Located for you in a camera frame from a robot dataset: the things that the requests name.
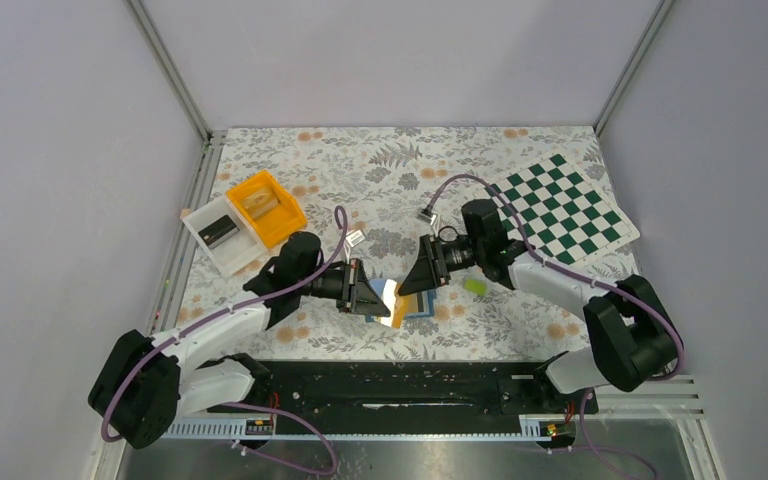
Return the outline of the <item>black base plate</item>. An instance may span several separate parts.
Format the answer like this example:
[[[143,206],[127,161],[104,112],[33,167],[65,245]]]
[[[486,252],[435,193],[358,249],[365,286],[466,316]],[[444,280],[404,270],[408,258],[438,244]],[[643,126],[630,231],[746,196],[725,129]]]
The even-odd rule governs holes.
[[[575,440],[579,418],[651,420],[667,410],[642,388],[631,395],[600,388],[549,393],[536,362],[264,360],[254,410],[214,406],[175,421],[170,438],[267,442]]]

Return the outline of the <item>green white chessboard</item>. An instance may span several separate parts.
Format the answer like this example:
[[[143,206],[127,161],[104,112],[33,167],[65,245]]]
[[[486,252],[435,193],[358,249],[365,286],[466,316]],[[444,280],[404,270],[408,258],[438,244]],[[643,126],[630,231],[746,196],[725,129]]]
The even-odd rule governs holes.
[[[492,182],[484,193],[499,206],[502,225],[541,255],[583,266],[640,237],[628,216],[586,173],[560,154],[550,154]]]

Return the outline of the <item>white plastic bin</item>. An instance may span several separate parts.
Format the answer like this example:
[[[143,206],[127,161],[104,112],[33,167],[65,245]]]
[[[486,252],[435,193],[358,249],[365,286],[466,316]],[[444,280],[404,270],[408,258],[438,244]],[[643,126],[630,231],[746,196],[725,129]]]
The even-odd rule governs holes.
[[[226,195],[182,218],[199,248],[223,277],[230,277],[267,252],[253,227]]]

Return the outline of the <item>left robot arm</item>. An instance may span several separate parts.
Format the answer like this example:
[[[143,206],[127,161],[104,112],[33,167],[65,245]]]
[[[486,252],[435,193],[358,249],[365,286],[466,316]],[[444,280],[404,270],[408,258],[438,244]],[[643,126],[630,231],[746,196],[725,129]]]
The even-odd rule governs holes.
[[[144,448],[178,419],[230,402],[265,399],[268,370],[246,354],[226,354],[242,338],[276,326],[304,297],[332,300],[338,312],[391,315],[396,284],[376,288],[362,260],[327,260],[309,232],[292,234],[245,283],[240,302],[183,328],[145,336],[137,330],[115,343],[88,395],[103,419],[106,440]]]

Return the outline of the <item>floral table mat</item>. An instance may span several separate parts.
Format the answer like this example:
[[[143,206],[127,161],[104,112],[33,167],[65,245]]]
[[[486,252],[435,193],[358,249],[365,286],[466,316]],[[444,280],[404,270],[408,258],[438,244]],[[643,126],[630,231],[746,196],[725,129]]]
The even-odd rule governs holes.
[[[435,191],[445,224],[480,180],[493,182],[559,154],[605,197],[613,188],[598,140],[588,126],[490,128],[239,128],[222,139],[209,185],[219,196],[267,171],[297,200],[310,232],[331,252],[341,205],[365,238],[354,254],[371,277],[399,278],[413,265],[428,230],[417,214]],[[476,269],[441,289],[430,317],[392,329],[344,315],[332,302],[304,299],[277,326],[242,338],[236,353],[261,360],[528,361],[574,351],[588,342],[584,323],[542,298],[489,285],[466,288]]]

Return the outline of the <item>gold credit card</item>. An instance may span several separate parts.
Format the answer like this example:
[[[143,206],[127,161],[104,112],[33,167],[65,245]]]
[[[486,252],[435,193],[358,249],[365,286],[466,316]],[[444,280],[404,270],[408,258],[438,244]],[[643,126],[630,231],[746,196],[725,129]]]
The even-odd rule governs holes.
[[[376,291],[389,309],[389,314],[376,316],[374,321],[393,329],[400,329],[405,319],[410,296],[402,296],[398,293],[400,285],[396,280],[377,279],[376,282]]]
[[[405,318],[426,318],[434,315],[434,300],[436,292],[428,290],[418,292],[409,297]]]

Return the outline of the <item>orange plastic bin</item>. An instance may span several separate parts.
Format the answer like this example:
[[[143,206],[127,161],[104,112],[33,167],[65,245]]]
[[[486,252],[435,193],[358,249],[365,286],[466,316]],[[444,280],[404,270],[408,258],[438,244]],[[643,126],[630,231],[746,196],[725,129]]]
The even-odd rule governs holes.
[[[295,197],[266,170],[232,187],[226,196],[267,248],[278,246],[307,225]]]

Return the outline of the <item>item in orange bin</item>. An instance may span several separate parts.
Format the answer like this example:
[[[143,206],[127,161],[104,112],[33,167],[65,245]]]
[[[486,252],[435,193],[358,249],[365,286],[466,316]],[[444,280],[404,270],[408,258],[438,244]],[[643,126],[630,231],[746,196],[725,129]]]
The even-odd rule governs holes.
[[[261,188],[250,195],[246,196],[242,201],[244,211],[252,218],[257,219],[279,205],[279,200],[275,194],[275,191],[271,188]]]

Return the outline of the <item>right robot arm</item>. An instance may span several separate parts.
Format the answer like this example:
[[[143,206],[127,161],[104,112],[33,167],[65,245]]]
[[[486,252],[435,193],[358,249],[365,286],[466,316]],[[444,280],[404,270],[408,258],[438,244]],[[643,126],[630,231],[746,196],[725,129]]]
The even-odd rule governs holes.
[[[420,237],[417,259],[399,294],[435,290],[447,285],[452,273],[476,266],[492,282],[577,315],[586,325],[588,347],[556,355],[535,375],[551,394],[604,385],[631,392],[678,362],[683,344],[645,278],[631,275],[610,284],[537,258],[528,243],[509,238],[490,199],[467,202],[461,214],[465,234],[452,240]]]

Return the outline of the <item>blue card holder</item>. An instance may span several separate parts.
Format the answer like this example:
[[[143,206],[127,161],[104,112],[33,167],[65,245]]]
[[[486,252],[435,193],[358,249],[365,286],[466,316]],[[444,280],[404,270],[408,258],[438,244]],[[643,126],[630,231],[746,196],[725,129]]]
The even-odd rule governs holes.
[[[400,329],[405,320],[427,318],[434,315],[435,290],[418,292],[408,296],[397,294],[399,283],[393,279],[377,278],[370,281],[373,290],[384,300],[393,300],[389,317],[366,316],[366,323],[378,323]]]

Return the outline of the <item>lime green block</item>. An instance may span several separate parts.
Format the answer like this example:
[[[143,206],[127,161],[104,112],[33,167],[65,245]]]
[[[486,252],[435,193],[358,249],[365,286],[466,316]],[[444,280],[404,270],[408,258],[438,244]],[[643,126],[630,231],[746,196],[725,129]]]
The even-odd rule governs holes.
[[[488,287],[484,281],[474,278],[467,278],[464,281],[464,289],[474,295],[484,296],[488,290]]]

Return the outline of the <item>black item in white bin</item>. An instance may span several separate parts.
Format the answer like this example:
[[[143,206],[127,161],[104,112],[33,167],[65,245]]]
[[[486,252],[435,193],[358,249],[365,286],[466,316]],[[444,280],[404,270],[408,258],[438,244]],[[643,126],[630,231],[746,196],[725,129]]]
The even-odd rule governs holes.
[[[214,249],[239,232],[229,215],[223,215],[198,231],[198,236],[208,249]]]

